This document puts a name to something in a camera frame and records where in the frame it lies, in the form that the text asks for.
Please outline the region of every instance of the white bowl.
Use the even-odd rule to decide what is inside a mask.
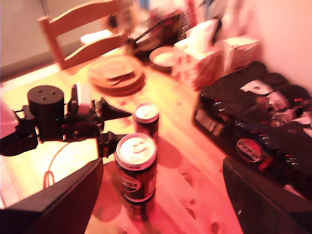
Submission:
[[[155,49],[150,54],[150,60],[159,67],[171,68],[174,64],[174,47],[162,46]]]

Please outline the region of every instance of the can pull tab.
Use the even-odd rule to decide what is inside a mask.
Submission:
[[[149,113],[149,108],[144,108],[143,111],[142,111],[142,114],[143,114],[144,116],[147,116],[148,113]]]
[[[138,154],[146,149],[146,144],[144,142],[140,142],[138,144],[135,144],[132,148],[132,152],[135,154]]]

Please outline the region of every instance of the wooden table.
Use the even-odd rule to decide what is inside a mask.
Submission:
[[[65,102],[77,81],[88,82],[90,64],[82,64],[1,94],[11,109],[27,104],[27,92],[37,85],[53,85],[65,93]],[[132,112],[150,101],[160,112],[156,207],[148,222],[131,221],[122,205],[114,157],[104,159],[104,176],[86,234],[241,234],[227,196],[222,175],[225,154],[191,124],[197,92],[169,75],[144,67],[146,84],[129,97],[106,97],[90,87],[92,98],[101,96],[113,106]],[[105,122],[115,134],[133,133],[132,118]],[[1,156],[1,197],[6,206],[42,190],[43,175],[64,142],[45,142],[19,156]],[[97,157],[94,139],[71,143],[53,161],[59,181]]]

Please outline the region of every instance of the orange wire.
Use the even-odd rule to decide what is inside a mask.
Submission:
[[[54,182],[54,175],[53,175],[53,172],[50,171],[51,169],[51,165],[52,165],[52,162],[53,160],[56,158],[56,156],[67,146],[69,145],[71,142],[68,142],[66,145],[64,145],[62,148],[59,149],[59,151],[57,151],[57,153],[54,155],[53,159],[51,160],[51,163],[49,165],[49,168],[48,168],[48,171],[46,171],[43,175],[43,189],[46,189],[48,187],[50,187],[50,176],[52,178],[52,185],[55,184]]]

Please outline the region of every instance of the white box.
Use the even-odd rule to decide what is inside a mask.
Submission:
[[[223,40],[224,75],[243,69],[257,59],[260,40],[240,36]]]

